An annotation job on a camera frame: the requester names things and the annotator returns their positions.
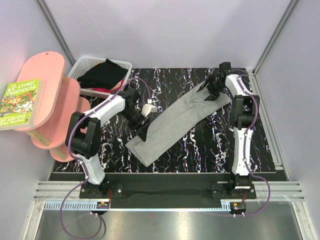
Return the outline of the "grey t shirt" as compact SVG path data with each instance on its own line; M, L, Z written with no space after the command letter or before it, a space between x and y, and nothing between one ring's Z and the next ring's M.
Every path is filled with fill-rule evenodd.
M221 93L216 100L198 84L163 111L149 126L146 141L135 136L125 146L148 167L179 141L198 122L231 102L230 97Z

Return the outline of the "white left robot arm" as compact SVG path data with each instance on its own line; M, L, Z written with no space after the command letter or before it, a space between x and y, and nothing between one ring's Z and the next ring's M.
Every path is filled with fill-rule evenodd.
M98 199L111 195L108 180L99 159L102 127L112 117L122 114L128 121L128 127L135 137L142 141L147 139L151 124L148 115L156 109L148 99L142 109L136 109L140 95L134 88L116 91L96 107L84 113L74 112L69 121L65 145L69 155L78 160L85 174L81 184L81 199Z

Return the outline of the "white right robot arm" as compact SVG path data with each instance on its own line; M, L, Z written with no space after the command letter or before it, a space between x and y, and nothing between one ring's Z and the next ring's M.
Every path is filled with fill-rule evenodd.
M208 90L206 101L215 101L224 88L232 94L230 121L234 130L234 160L226 187L221 192L231 198L241 199L252 191L252 176L249 170L251 138L258 118L260 97L253 95L242 81L242 75L232 69L230 62L219 64L217 73L208 77L197 90Z

